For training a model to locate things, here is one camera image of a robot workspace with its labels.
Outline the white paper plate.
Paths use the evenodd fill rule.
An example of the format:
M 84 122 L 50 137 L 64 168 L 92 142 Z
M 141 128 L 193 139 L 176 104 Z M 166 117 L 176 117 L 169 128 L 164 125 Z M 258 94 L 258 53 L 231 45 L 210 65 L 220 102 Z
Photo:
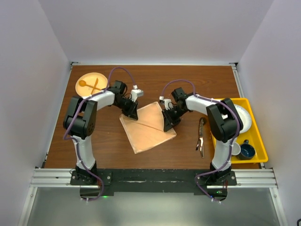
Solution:
M 234 104 L 234 106 L 236 108 L 237 113 L 239 114 L 239 117 L 240 117 L 242 123 L 243 123 L 243 128 L 240 130 L 240 133 L 245 133 L 251 128 L 251 125 L 252 125 L 251 115 L 242 106 L 239 106 L 237 104 Z

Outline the aluminium frame rail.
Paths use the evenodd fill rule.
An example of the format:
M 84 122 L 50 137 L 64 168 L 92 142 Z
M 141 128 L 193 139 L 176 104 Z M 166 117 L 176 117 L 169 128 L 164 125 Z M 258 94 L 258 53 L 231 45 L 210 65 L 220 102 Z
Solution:
M 75 179 L 72 169 L 36 169 L 30 187 L 83 187 L 96 188 Z M 124 183 L 192 183 L 199 174 L 196 169 L 102 169 L 100 178 L 106 186 Z M 241 188 L 277 188 L 276 177 L 271 169 L 234 169 L 212 187 L 227 185 Z

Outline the yellow plastic bin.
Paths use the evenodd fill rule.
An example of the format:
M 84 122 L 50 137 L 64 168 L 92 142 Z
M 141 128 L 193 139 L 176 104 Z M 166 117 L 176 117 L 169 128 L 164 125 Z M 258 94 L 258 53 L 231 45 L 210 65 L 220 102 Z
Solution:
M 242 144 L 246 139 L 249 140 L 249 144 L 255 148 L 256 154 L 250 160 L 240 160 L 236 156 L 232 156 L 231 163 L 232 164 L 243 164 L 243 163 L 261 163 L 268 161 L 268 155 L 265 150 L 260 132 L 257 127 L 256 120 L 254 118 L 249 100 L 247 98 L 232 98 L 231 99 L 234 105 L 241 106 L 244 108 L 249 114 L 252 119 L 251 126 L 246 132 L 240 132 L 236 142 L 238 144 Z

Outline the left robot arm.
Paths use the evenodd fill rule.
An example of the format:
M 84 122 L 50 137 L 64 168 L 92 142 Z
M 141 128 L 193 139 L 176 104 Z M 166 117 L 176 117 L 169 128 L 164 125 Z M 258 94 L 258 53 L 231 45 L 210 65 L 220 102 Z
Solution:
M 115 81 L 113 86 L 102 89 L 96 94 L 87 97 L 75 96 L 70 100 L 63 120 L 63 127 L 66 129 L 63 139 L 73 141 L 77 158 L 74 177 L 81 179 L 87 185 L 100 183 L 91 141 L 96 126 L 97 111 L 113 105 L 121 109 L 124 116 L 138 120 L 137 99 L 143 96 L 143 90 L 134 85 L 128 97 L 126 91 L 125 83 Z

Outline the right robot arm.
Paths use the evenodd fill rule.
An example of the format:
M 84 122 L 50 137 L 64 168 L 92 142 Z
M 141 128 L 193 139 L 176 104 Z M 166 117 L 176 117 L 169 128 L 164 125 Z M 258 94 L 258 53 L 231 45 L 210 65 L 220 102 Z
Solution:
M 233 143 L 244 128 L 236 107 L 231 99 L 210 99 L 196 93 L 185 93 L 182 88 L 172 92 L 175 104 L 171 99 L 161 95 L 159 101 L 164 104 L 162 110 L 164 126 L 163 130 L 174 128 L 181 122 L 181 116 L 187 112 L 197 111 L 207 116 L 212 135 L 216 139 L 214 157 L 210 163 L 210 171 L 198 175 L 208 177 L 215 185 L 220 185 L 231 172 L 231 154 Z

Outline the dark blue mug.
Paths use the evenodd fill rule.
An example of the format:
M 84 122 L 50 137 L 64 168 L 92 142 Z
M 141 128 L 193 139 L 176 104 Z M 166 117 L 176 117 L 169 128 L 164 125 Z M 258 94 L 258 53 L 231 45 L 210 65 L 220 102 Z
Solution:
M 255 148 L 249 144 L 248 139 L 244 140 L 244 142 L 239 147 L 240 153 L 238 154 L 238 159 L 240 160 L 250 160 L 256 154 Z

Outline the wooden knife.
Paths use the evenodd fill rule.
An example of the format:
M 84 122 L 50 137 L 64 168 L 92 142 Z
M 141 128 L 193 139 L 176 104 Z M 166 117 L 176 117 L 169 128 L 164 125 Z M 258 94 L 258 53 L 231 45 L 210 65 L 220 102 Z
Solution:
M 97 89 L 97 84 L 98 84 L 98 78 L 96 78 L 96 81 L 92 87 L 91 95 L 94 93 L 94 91 Z

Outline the wooden spoon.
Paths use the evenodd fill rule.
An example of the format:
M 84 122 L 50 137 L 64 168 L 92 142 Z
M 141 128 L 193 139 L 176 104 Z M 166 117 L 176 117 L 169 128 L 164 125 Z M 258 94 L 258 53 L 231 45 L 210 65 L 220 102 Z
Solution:
M 89 87 L 89 88 L 92 88 L 92 87 L 93 87 L 92 85 L 88 85 L 84 80 L 80 80 L 80 81 L 79 81 L 79 85 L 80 85 L 81 87 Z

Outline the white mug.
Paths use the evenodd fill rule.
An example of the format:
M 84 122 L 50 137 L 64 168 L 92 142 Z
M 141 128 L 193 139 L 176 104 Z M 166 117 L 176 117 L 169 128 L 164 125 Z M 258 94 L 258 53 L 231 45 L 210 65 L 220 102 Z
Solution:
M 239 155 L 241 152 L 241 147 L 238 143 L 234 142 L 233 145 L 232 145 L 232 151 L 231 151 L 231 154 L 233 156 L 237 156 Z

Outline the beige cloth napkin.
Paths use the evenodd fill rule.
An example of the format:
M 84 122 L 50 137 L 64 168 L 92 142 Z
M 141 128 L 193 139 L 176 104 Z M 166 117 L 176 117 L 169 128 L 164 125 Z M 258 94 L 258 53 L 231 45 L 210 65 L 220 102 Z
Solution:
M 124 115 L 119 117 L 134 153 L 150 150 L 176 137 L 174 129 L 163 130 L 164 119 L 158 102 L 138 109 L 137 113 L 137 121 Z

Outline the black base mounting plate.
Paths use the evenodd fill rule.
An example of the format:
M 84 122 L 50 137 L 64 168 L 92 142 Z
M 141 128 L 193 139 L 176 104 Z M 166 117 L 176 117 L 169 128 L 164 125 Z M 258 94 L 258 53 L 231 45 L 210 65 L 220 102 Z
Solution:
M 98 169 L 101 183 L 87 173 L 71 172 L 70 184 L 80 186 L 81 197 L 115 193 L 192 193 L 209 194 L 224 200 L 228 187 L 236 186 L 234 171 L 206 174 L 205 169 Z

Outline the round bamboo plate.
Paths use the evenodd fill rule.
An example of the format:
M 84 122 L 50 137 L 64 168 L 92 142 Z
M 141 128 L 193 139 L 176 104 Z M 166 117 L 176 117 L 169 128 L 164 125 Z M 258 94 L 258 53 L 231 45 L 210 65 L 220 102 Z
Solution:
M 101 90 L 106 88 L 108 79 L 103 74 L 96 73 L 96 72 L 86 73 L 77 80 L 76 85 L 75 85 L 76 93 L 81 97 L 87 97 L 87 96 L 91 95 L 92 88 L 81 87 L 79 85 L 79 81 L 84 80 L 88 85 L 93 86 L 96 81 L 96 78 L 98 78 L 97 88 L 99 88 Z M 100 92 L 100 90 L 95 90 L 93 94 L 96 94 L 99 92 Z

